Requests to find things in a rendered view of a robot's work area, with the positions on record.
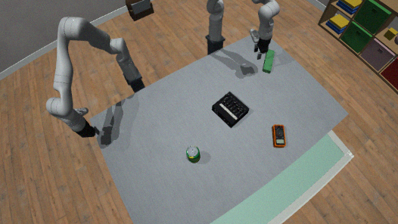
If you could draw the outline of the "green rectangular block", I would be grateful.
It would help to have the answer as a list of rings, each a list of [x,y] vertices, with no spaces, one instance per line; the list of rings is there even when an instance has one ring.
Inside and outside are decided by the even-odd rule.
[[[275,53],[275,51],[273,51],[273,50],[268,50],[268,52],[266,52],[266,58],[264,60],[263,72],[265,72],[265,73],[271,72],[274,53]]]

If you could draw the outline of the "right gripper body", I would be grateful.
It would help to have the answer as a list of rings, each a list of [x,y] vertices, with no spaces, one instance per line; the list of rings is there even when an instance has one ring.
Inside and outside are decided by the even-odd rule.
[[[89,112],[89,110],[86,107],[76,108],[74,110],[76,110],[77,113],[80,115],[80,121],[77,125],[69,127],[83,138],[94,137],[95,129],[89,125],[89,123],[86,121],[85,118],[83,118],[83,116],[86,115]]]

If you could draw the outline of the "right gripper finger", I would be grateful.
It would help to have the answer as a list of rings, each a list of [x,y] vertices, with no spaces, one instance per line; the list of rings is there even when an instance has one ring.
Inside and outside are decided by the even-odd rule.
[[[95,133],[97,133],[99,135],[100,131],[96,128],[96,126],[94,126],[94,128],[95,128]]]

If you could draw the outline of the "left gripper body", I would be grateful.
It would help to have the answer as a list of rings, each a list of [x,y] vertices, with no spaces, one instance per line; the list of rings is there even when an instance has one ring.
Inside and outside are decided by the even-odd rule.
[[[250,29],[250,35],[254,43],[257,43],[257,46],[261,53],[265,53],[269,50],[269,43],[271,42],[272,32],[270,33],[263,33],[255,29]]]

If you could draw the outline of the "orange pocket multimeter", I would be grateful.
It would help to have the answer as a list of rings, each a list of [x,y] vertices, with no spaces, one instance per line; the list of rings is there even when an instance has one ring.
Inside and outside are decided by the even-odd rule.
[[[274,148],[283,148],[286,146],[285,128],[283,125],[274,125],[272,127],[272,136]]]

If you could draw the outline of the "green drink can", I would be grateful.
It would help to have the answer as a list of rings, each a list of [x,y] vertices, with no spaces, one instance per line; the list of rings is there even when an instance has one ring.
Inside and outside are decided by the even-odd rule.
[[[186,151],[186,154],[188,156],[189,161],[192,163],[197,163],[201,158],[200,151],[196,146],[190,146]]]

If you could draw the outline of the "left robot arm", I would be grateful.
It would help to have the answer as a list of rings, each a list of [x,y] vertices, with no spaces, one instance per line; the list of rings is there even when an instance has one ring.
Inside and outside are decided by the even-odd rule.
[[[251,0],[254,4],[262,3],[258,11],[260,19],[260,31],[270,33],[273,30],[274,20],[272,19],[280,11],[280,7],[275,0]],[[216,42],[222,37],[222,18],[224,12],[223,0],[208,0],[207,11],[210,15],[210,40]]]

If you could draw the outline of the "black lighting desk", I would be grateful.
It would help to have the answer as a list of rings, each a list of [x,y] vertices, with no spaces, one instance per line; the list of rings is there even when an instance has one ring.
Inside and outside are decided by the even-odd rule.
[[[231,128],[248,113],[249,109],[231,92],[212,106],[212,110]]]

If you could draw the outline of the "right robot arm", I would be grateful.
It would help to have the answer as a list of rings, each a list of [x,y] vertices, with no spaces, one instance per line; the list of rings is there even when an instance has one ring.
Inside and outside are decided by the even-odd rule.
[[[134,80],[138,76],[138,71],[123,38],[110,39],[105,31],[81,17],[62,18],[58,26],[57,63],[53,83],[54,90],[60,92],[61,97],[49,98],[46,109],[68,126],[75,126],[80,121],[80,115],[73,109],[71,91],[73,65],[68,52],[70,40],[87,41],[95,48],[109,54],[117,54],[117,63],[128,80]]]

